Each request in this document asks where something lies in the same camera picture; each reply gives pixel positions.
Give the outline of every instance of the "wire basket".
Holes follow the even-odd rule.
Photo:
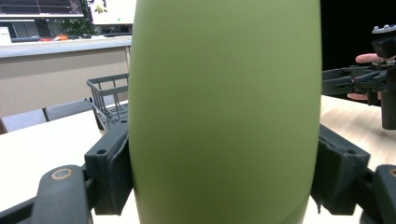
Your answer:
[[[128,84],[129,74],[88,79],[92,110],[100,130],[108,131],[118,121],[128,119]]]

